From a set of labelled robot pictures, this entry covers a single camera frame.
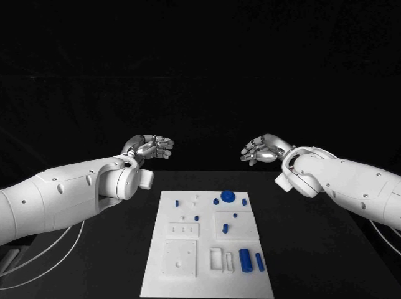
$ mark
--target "blue cap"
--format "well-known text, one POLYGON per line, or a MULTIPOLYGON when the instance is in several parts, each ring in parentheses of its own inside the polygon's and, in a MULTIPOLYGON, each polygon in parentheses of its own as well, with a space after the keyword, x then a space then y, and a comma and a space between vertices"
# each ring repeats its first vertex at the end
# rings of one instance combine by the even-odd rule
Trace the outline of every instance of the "blue cap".
POLYGON ((222 193, 220 193, 220 199, 225 201, 225 202, 233 202, 233 199, 235 199, 235 195, 233 193, 229 191, 229 190, 223 190, 222 193))

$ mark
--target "table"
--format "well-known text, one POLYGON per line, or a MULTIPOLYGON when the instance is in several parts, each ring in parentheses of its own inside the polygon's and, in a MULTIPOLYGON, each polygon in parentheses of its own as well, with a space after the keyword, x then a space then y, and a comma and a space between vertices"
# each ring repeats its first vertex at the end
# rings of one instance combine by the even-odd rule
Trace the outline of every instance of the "table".
MULTIPOLYGON (((324 193, 313 199, 284 190, 278 172, 154 171, 150 191, 85 221, 79 243, 63 263, 4 298, 138 298, 161 190, 248 191, 271 288, 284 298, 401 298, 395 280, 349 213, 324 193)), ((8 276, 5 286, 36 277, 60 260, 79 232, 8 276)), ((63 230, 37 235, 23 261, 63 230)))

